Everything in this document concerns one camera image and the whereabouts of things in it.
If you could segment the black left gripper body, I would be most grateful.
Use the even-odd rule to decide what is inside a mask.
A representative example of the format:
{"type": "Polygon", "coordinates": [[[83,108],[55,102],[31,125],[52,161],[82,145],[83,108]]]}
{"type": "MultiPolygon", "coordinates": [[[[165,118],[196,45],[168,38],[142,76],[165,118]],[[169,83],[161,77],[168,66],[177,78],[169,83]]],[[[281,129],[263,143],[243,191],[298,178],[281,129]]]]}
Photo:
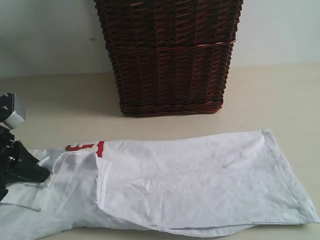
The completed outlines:
{"type": "Polygon", "coordinates": [[[15,147],[15,136],[4,126],[0,126],[0,200],[8,194],[6,185],[8,177],[16,164],[18,154],[15,147]]]}

